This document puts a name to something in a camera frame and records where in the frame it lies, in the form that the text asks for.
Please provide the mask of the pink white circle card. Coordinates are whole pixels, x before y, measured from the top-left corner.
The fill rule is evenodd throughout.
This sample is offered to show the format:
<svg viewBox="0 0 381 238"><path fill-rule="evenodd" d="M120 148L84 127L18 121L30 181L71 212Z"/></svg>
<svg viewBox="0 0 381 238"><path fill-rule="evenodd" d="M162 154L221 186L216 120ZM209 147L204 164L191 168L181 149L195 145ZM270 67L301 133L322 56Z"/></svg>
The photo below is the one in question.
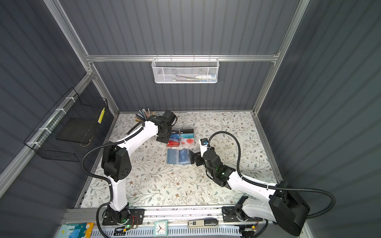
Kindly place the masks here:
<svg viewBox="0 0 381 238"><path fill-rule="evenodd" d="M181 138L182 146L192 146L194 145L194 138Z"/></svg>

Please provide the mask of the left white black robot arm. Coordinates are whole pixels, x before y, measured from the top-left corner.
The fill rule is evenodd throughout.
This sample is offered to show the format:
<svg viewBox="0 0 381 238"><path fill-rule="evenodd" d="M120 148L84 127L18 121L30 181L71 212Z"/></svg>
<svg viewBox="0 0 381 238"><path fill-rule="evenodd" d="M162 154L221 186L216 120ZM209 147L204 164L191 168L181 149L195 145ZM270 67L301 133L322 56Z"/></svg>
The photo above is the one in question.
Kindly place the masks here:
<svg viewBox="0 0 381 238"><path fill-rule="evenodd" d="M153 115L137 123L123 139L104 148L101 167L111 183L107 212L117 223L124 224L131 217L126 193L127 176L132 171L131 155L154 136L167 144L176 121L177 116L166 110L161 116Z"/></svg>

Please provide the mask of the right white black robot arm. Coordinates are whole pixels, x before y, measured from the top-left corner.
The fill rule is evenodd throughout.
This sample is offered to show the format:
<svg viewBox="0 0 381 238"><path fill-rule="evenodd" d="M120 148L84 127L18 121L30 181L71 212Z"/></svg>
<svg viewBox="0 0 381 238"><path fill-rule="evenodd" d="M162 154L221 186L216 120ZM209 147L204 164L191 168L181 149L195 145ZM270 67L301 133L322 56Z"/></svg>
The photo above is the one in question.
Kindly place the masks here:
<svg viewBox="0 0 381 238"><path fill-rule="evenodd" d="M240 177L238 172L223 163L213 149L203 153L190 153L192 164L204 166L206 174L220 187L244 193L235 205L235 214L240 221L251 218L263 218L277 223L284 231L293 235L301 234L309 205L296 191L288 191L281 186L289 188L284 181L280 184L266 184L260 187L252 184L256 179Z"/></svg>

